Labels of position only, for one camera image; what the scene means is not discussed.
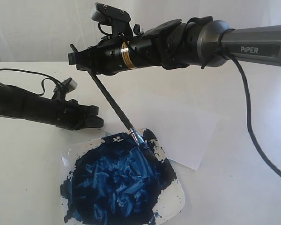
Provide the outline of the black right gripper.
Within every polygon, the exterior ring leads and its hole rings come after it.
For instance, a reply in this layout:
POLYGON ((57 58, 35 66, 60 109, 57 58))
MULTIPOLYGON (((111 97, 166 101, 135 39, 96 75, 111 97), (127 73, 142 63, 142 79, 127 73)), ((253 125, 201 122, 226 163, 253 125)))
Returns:
POLYGON ((96 46, 68 54, 69 65, 90 69, 97 75, 115 75, 122 71, 155 65, 155 51, 149 39, 119 36, 102 39, 96 46))

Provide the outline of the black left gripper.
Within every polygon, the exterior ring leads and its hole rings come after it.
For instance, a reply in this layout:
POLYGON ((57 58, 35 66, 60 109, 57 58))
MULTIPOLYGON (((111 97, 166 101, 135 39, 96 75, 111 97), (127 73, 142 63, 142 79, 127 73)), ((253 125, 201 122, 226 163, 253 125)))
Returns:
POLYGON ((80 105, 74 101, 52 100, 53 116, 51 124, 67 130, 85 128, 102 128, 104 120, 99 115, 99 107, 95 105, 80 105))

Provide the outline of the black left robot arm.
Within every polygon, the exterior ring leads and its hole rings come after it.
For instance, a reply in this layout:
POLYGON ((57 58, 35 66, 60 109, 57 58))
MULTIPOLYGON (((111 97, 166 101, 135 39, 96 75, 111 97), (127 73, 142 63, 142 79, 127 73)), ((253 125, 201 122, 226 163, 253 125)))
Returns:
POLYGON ((22 88, 0 83, 0 117, 24 119, 54 125, 67 130, 102 128, 104 120, 98 116, 95 105, 80 105, 78 101, 67 101, 65 95, 77 87, 68 78, 55 88, 51 99, 22 88))

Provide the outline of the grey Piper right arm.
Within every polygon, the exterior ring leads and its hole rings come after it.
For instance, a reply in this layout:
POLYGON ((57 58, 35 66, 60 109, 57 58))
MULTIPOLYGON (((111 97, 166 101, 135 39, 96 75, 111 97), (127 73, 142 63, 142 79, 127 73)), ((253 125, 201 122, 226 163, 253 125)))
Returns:
POLYGON ((105 36, 96 46, 69 53, 70 65, 95 74, 190 65, 220 67, 233 56, 239 61, 281 67, 281 25, 232 29, 212 17, 192 18, 183 23, 165 22, 136 36, 105 36))

